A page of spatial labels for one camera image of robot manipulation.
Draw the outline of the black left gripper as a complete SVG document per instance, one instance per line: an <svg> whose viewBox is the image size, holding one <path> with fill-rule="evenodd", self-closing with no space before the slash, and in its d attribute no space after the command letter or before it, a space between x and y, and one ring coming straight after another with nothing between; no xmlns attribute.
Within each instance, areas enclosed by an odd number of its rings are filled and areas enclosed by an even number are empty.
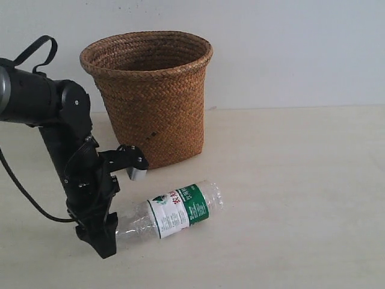
<svg viewBox="0 0 385 289"><path fill-rule="evenodd" d="M121 148L98 151L98 147L90 135L62 140L62 185L69 215L62 222L77 223L77 237L106 259L117 253L118 214L109 209L119 191L111 173L120 169Z"/></svg>

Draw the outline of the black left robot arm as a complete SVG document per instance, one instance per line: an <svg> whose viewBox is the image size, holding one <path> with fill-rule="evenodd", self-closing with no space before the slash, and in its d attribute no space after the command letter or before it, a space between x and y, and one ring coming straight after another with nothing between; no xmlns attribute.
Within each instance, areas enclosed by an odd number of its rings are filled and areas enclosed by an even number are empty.
<svg viewBox="0 0 385 289"><path fill-rule="evenodd" d="M74 81L54 81L1 59L1 121L38 128L78 238L103 259L115 255L118 217L109 208L119 187L91 134L86 91Z"/></svg>

